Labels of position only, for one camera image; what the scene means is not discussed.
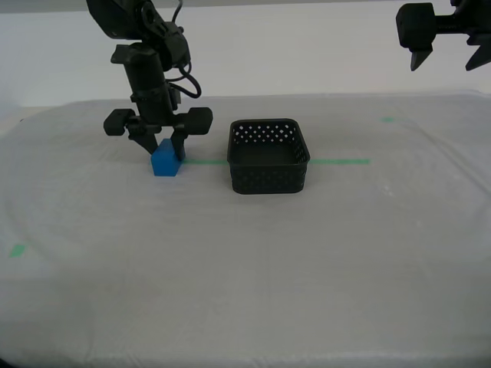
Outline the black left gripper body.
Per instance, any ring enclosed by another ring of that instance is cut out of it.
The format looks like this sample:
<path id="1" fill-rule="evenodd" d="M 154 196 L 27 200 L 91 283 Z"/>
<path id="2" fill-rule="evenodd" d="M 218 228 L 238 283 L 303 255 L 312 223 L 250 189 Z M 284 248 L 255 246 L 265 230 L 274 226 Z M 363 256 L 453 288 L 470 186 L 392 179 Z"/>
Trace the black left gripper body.
<path id="1" fill-rule="evenodd" d="M 185 136 L 206 135 L 213 121 L 213 112 L 208 107 L 194 107 L 176 114 L 181 96 L 173 87 L 136 90 L 130 99 L 138 111 L 114 110 L 104 121 L 108 136 L 122 136 L 126 132 L 146 136 L 159 133 L 163 127 L 172 127 L 175 133 Z"/>

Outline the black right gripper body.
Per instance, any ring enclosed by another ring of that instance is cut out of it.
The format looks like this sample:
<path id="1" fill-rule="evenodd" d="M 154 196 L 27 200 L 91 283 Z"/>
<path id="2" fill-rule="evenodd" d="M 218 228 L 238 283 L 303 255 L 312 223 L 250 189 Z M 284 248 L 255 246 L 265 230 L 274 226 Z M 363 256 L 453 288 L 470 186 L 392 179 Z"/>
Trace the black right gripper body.
<path id="1" fill-rule="evenodd" d="M 467 35 L 471 44 L 490 37 L 490 2 L 451 1 L 453 12 L 436 15 L 433 3 L 407 3 L 396 15 L 400 45 L 411 51 L 430 48 L 438 35 Z"/>

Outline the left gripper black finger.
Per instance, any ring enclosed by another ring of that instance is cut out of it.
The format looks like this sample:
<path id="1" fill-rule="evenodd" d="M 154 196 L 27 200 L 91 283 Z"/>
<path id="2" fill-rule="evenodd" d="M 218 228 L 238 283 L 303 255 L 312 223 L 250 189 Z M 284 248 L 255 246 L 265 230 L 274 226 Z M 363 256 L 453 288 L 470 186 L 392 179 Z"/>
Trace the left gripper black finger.
<path id="1" fill-rule="evenodd" d="M 129 140 L 144 148 L 150 155 L 157 150 L 158 143 L 155 133 L 147 126 L 131 124 L 128 126 Z"/>
<path id="2" fill-rule="evenodd" d="M 177 159 L 185 159 L 186 152 L 184 142 L 188 138 L 189 134 L 185 130 L 174 130 L 170 137 L 174 153 Z"/>

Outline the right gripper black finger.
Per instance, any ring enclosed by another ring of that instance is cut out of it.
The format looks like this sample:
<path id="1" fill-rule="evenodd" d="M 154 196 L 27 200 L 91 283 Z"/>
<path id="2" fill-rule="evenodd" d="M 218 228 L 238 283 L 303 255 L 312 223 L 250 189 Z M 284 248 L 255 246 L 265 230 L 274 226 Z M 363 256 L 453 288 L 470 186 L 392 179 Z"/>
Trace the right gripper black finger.
<path id="1" fill-rule="evenodd" d="M 469 46 L 478 46 L 478 49 L 466 64 L 467 71 L 472 71 L 490 62 L 490 33 L 470 35 L 467 44 Z"/>
<path id="2" fill-rule="evenodd" d="M 432 48 L 424 50 L 411 50 L 410 70 L 415 71 L 433 52 Z"/>

